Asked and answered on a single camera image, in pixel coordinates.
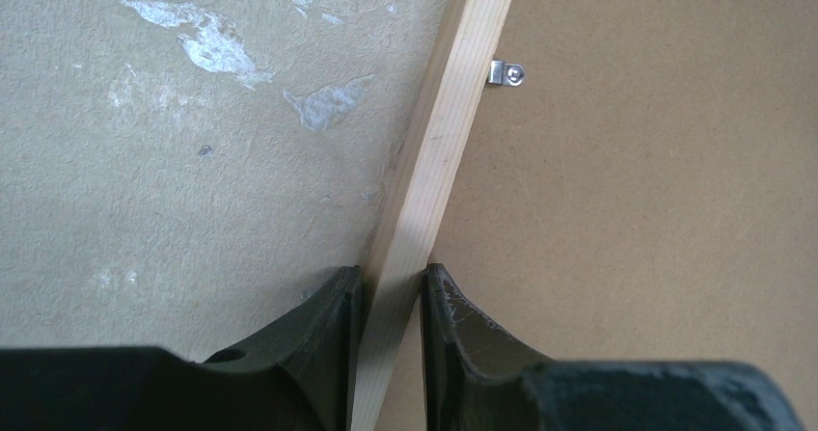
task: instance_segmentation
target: metal clip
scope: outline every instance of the metal clip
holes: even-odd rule
[[[488,83],[501,86],[517,87],[523,83],[526,72],[520,65],[492,60],[488,71]]]

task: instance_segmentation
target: white painted wall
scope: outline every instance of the white painted wall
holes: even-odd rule
[[[446,0],[0,2],[0,345],[202,360],[362,261]]]

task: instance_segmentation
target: brown hardboard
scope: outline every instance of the brown hardboard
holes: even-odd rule
[[[514,0],[433,258],[557,359],[730,359],[818,427],[818,0]],[[424,429],[417,314],[378,429]]]

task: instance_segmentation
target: screw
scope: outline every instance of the screw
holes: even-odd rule
[[[508,83],[512,85],[517,85],[523,82],[523,69],[518,65],[512,65],[508,67],[508,70],[505,72],[505,76],[508,78]]]

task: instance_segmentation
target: scratch mark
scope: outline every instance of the scratch mark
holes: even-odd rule
[[[310,130],[327,130],[355,108],[375,75],[358,77],[343,87],[326,86],[306,96],[284,91],[284,98],[298,112],[301,125]]]
[[[241,37],[235,31],[235,23],[226,16],[200,9],[194,4],[172,4],[155,0],[122,0],[122,4],[135,10],[143,19],[163,28],[177,28],[189,24],[196,29],[196,36],[178,33],[187,57],[194,65],[210,72],[229,72],[253,89],[258,82],[271,82],[273,74],[256,69],[247,56]]]

